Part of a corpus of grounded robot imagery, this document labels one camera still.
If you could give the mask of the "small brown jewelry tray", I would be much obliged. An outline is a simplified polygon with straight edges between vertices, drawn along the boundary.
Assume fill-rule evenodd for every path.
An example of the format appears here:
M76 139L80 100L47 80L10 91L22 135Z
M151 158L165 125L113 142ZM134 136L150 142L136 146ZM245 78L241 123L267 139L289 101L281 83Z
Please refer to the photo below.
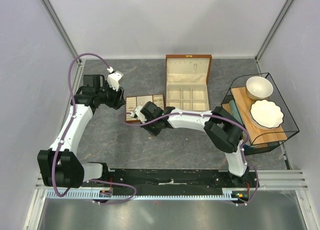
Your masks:
M147 102L153 102L162 110L165 108L165 98L163 94L127 96L125 101L126 113L132 113L136 107L143 107Z

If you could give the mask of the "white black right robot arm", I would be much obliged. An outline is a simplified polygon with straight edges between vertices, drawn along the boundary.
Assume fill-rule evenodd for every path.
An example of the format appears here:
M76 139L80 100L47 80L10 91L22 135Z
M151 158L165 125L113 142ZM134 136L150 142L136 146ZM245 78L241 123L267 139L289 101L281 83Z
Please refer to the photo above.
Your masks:
M164 129L191 129L206 133L213 145L225 154L229 181L235 187L242 186L248 178L250 167L244 156L246 128L223 107L214 110L192 111L173 106L165 109L148 101L134 109L134 116L141 127L153 136Z

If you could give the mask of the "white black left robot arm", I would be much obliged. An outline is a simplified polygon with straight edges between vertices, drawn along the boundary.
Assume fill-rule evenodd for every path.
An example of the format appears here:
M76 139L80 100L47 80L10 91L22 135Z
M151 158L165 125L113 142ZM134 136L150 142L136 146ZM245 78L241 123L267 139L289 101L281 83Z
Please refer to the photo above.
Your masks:
M107 77L101 74L85 74L83 85L71 101L68 117L56 140L47 150L40 150L37 161L45 186L79 188L92 180L99 187L106 186L110 175L104 171L105 163L80 163L77 150L83 132L100 105L115 110L125 104L124 89L120 86L123 74L119 71Z

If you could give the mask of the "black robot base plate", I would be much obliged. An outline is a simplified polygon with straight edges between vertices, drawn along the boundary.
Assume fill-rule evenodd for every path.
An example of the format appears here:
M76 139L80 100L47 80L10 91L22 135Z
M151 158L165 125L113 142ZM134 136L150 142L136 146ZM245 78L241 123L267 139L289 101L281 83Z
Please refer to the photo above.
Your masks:
M112 182L115 196L202 196L221 195L223 189L254 190L259 186L256 173L231 176L227 170L215 169L128 169L115 168L104 173L103 181Z

